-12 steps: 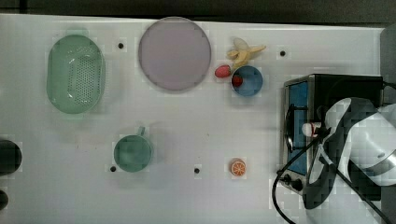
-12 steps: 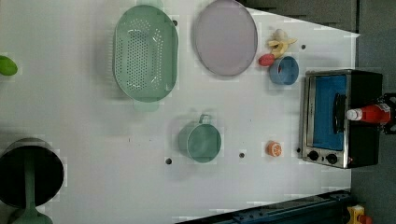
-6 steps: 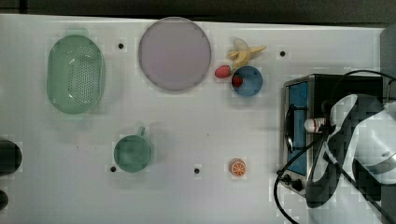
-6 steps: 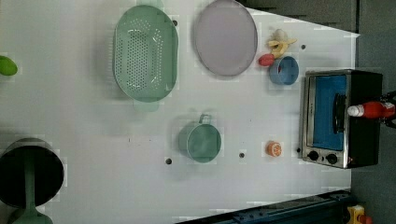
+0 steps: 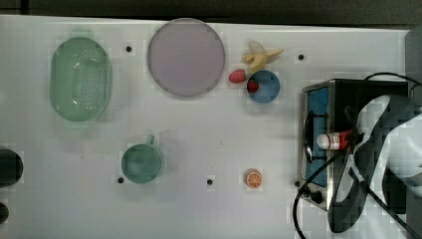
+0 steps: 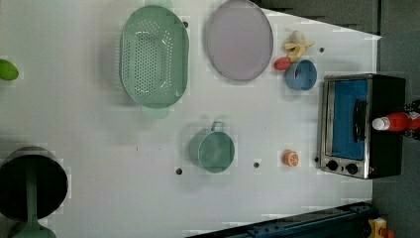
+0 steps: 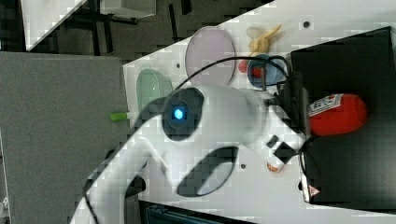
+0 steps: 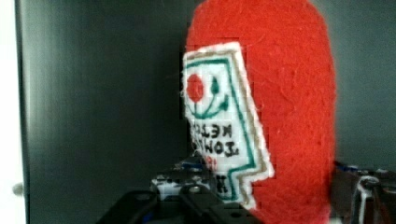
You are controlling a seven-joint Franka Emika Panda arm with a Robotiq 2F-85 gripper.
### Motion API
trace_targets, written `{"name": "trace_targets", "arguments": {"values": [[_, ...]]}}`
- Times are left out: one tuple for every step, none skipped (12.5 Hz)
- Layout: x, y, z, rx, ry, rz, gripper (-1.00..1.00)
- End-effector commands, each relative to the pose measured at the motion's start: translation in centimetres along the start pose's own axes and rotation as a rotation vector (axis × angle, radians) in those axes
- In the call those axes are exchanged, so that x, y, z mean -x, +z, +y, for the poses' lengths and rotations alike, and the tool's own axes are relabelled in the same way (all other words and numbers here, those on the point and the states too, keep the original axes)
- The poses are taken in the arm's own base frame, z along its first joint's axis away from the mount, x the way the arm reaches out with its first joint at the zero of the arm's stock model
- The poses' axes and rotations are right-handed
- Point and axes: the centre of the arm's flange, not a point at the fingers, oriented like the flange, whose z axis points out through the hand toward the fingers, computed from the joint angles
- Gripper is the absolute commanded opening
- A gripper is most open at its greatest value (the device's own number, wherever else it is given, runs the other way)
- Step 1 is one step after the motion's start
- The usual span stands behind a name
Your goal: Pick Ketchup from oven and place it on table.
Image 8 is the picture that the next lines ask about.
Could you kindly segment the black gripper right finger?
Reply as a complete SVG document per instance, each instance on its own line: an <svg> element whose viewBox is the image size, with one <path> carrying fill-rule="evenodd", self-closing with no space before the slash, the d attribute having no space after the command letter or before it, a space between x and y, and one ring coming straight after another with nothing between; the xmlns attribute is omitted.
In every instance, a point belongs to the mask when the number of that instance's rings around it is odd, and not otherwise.
<svg viewBox="0 0 396 224"><path fill-rule="evenodd" d="M396 174L337 161L331 205L342 224L396 224Z"/></svg>

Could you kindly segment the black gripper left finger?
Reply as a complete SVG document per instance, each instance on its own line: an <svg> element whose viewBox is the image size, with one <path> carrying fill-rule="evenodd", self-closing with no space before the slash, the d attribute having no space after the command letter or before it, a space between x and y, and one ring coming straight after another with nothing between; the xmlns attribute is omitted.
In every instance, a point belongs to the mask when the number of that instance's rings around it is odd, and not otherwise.
<svg viewBox="0 0 396 224"><path fill-rule="evenodd" d="M154 176L148 190L124 194L96 224L262 224L239 203L224 202L226 178L192 156Z"/></svg>

